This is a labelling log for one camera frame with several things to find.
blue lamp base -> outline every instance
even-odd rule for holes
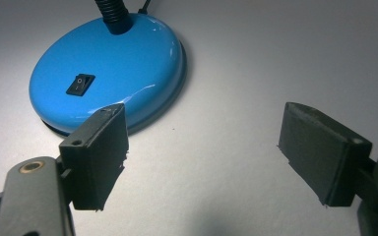
[[[163,22],[130,14],[133,26],[111,34],[103,19],[61,37],[39,59],[30,99],[42,121],[68,135],[100,108],[124,103],[134,133],[172,103],[186,77],[186,55]]]

black switch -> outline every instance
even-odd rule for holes
[[[83,96],[94,79],[95,76],[93,75],[79,74],[75,78],[75,81],[69,86],[66,93],[76,96]]]

white table surface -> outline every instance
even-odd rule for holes
[[[360,199],[321,206],[277,144],[294,101],[370,140],[378,158],[378,1],[154,0],[149,13],[184,44],[187,83],[129,137],[105,210],[74,210],[77,235],[359,235]],[[30,104],[35,63],[99,17],[92,0],[0,0],[0,192],[15,164],[59,154],[62,138]]]

black cable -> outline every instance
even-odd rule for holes
[[[149,8],[150,1],[151,0],[146,0],[146,3],[144,4],[143,8],[141,8],[140,10],[138,10],[138,13],[146,14],[147,15],[148,14],[147,8]]]

rocker switch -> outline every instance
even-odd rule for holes
[[[69,86],[66,93],[76,96],[83,96],[94,79],[95,76],[93,75],[79,74],[75,78],[75,81],[73,81],[73,83]]]

